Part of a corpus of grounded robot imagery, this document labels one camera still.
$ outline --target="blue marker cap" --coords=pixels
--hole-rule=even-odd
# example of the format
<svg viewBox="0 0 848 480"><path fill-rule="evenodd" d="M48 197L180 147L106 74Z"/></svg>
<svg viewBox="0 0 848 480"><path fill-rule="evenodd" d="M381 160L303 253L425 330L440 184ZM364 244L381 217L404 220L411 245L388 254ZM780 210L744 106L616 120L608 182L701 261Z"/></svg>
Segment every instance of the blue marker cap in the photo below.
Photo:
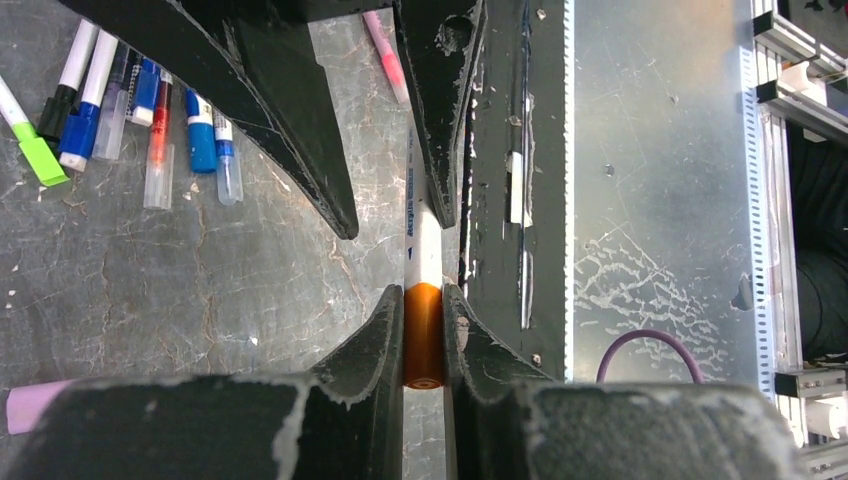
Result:
<svg viewBox="0 0 848 480"><path fill-rule="evenodd" d="M159 92L159 65L145 58L135 80L135 98L130 121L149 127L153 125L153 110L156 109L156 94Z"/></svg>
<svg viewBox="0 0 848 480"><path fill-rule="evenodd" d="M187 89L186 116L188 117L191 171L194 173L215 173L218 166L218 157L215 155L212 106L194 93L194 90Z"/></svg>
<svg viewBox="0 0 848 480"><path fill-rule="evenodd" d="M59 140L59 163L78 172L85 170L85 164L91 158L94 138L97 135L97 121L100 107L82 102L79 115L70 115Z"/></svg>

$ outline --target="metal sheet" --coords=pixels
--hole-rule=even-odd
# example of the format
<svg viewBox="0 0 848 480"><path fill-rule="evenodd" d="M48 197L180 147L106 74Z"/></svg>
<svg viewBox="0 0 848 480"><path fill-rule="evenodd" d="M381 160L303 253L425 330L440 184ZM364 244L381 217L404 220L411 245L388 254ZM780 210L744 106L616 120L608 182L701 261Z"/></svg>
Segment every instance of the metal sheet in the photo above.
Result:
<svg viewBox="0 0 848 480"><path fill-rule="evenodd" d="M739 27L750 21L747 0L577 2L577 380L594 378L620 334L656 328L709 381L759 381L740 60L752 39ZM688 373L669 348L637 341L608 379Z"/></svg>

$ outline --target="black pants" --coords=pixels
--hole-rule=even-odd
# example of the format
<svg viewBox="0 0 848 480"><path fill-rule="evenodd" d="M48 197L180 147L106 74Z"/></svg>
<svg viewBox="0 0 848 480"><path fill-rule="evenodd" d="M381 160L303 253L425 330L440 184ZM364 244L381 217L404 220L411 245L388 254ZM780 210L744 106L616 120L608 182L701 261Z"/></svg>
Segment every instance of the black pants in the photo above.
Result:
<svg viewBox="0 0 848 480"><path fill-rule="evenodd" d="M789 128L804 358L848 352L848 149Z"/></svg>

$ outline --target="orange marker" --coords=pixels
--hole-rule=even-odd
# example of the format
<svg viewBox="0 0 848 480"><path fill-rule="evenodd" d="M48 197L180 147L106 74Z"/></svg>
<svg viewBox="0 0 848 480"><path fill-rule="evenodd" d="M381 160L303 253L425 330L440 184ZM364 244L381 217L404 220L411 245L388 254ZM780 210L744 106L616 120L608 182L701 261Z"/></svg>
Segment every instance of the orange marker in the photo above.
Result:
<svg viewBox="0 0 848 480"><path fill-rule="evenodd" d="M411 114L407 146L403 383L429 390L444 383L442 227L433 213L424 156Z"/></svg>

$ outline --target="blue marker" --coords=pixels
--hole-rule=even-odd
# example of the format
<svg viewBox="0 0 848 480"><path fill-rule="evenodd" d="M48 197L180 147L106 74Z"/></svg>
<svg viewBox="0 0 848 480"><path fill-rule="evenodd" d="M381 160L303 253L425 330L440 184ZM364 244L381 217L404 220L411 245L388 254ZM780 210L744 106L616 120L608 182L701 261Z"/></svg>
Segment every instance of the blue marker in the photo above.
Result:
<svg viewBox="0 0 848 480"><path fill-rule="evenodd" d="M218 200L232 205L244 200L241 167L233 145L233 124L215 111L215 149L218 153Z"/></svg>
<svg viewBox="0 0 848 480"><path fill-rule="evenodd" d="M149 127L153 125L153 110L156 109L156 94L159 91L159 65L147 58L141 62L141 69L135 79L135 98L130 121Z"/></svg>
<svg viewBox="0 0 848 480"><path fill-rule="evenodd" d="M215 129L212 127L212 105L200 98L194 90L186 89L186 116L188 117L188 147L191 154L191 171L215 173L218 157L215 155Z"/></svg>
<svg viewBox="0 0 848 480"><path fill-rule="evenodd" d="M109 70L118 48L118 39L104 31L97 34L97 45L85 79L79 115L69 115L59 140L59 163L82 172L91 158L97 122L100 119L100 102L109 80Z"/></svg>

